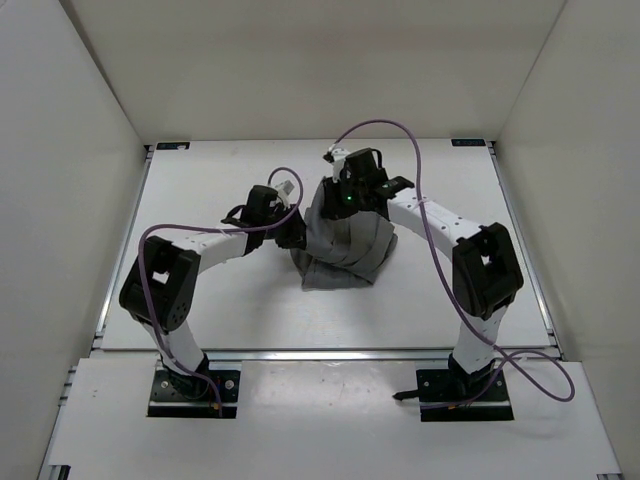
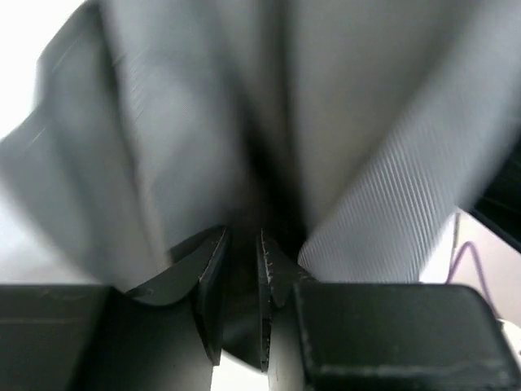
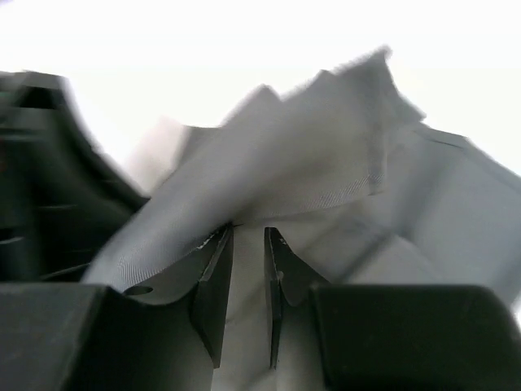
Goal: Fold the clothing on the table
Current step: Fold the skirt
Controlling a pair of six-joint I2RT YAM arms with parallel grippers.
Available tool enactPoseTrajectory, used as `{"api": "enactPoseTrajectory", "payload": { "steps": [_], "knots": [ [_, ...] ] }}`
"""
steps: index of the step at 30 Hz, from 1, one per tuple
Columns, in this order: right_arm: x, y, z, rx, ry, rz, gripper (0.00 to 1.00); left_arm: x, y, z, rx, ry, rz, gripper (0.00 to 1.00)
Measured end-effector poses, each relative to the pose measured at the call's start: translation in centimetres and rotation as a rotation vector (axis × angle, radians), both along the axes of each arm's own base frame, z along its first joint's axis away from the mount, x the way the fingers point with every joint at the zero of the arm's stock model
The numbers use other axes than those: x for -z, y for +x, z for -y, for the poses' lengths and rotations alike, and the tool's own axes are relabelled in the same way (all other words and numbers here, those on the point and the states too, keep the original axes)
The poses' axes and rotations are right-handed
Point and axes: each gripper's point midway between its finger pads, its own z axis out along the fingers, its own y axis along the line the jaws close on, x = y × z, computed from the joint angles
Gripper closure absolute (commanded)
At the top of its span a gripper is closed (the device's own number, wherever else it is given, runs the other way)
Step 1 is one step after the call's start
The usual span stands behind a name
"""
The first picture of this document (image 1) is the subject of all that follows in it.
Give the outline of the grey pleated skirt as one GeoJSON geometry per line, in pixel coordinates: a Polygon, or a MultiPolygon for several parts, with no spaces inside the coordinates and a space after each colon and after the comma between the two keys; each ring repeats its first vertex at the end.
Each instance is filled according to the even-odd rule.
{"type": "Polygon", "coordinates": [[[375,284],[393,255],[394,225],[375,212],[346,219],[321,217],[324,188],[318,186],[306,209],[306,247],[290,251],[305,291],[366,288],[375,284]]]}

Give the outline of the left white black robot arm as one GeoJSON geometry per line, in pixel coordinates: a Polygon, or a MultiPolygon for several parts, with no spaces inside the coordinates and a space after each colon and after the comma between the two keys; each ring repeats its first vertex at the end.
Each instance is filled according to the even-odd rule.
{"type": "Polygon", "coordinates": [[[174,385],[188,398],[208,389],[208,361],[187,323],[198,276],[242,258],[272,240],[281,248],[306,245],[305,226],[290,202],[290,181],[256,185],[243,205],[216,228],[181,240],[147,237],[120,291],[119,304],[154,339],[174,385]]]}

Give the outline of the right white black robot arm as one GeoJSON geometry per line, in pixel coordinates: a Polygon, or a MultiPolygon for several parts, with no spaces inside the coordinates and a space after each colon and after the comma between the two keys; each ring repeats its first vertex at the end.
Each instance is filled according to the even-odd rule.
{"type": "Polygon", "coordinates": [[[493,362],[500,322],[524,284],[509,231],[497,222],[484,226],[465,219],[420,196],[412,181],[390,178],[377,149],[350,153],[333,146],[323,159],[333,172],[322,180],[322,217],[338,220],[374,212],[431,238],[451,262],[452,295],[464,316],[448,387],[460,400],[473,399],[484,388],[482,374],[493,362]]]}

